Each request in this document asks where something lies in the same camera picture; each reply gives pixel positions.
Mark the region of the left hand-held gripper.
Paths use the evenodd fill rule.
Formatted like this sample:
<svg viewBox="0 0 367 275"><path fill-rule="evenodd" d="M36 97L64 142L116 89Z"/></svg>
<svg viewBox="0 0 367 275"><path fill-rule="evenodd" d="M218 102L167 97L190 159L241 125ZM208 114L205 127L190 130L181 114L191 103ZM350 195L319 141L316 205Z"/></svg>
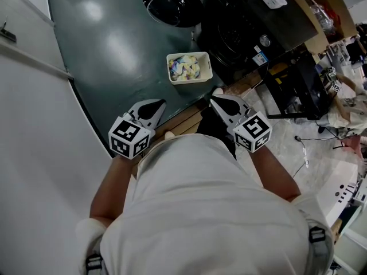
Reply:
<svg viewBox="0 0 367 275"><path fill-rule="evenodd" d="M112 125L108 140L110 150L127 159L141 154L150 144L166 108L166 100L149 99L135 103L124 116L118 116Z"/></svg>

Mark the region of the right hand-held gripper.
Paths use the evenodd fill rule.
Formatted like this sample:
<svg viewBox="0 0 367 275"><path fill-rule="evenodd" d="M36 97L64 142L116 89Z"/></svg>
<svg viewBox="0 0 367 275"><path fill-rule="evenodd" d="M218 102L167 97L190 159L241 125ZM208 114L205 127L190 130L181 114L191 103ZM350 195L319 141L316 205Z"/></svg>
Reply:
<svg viewBox="0 0 367 275"><path fill-rule="evenodd" d="M226 125L232 124L235 117L244 116L249 108L241 97L227 94L213 95L210 104ZM271 134L272 126L261 112L242 117L231 130L235 143L251 153L266 145Z"/></svg>

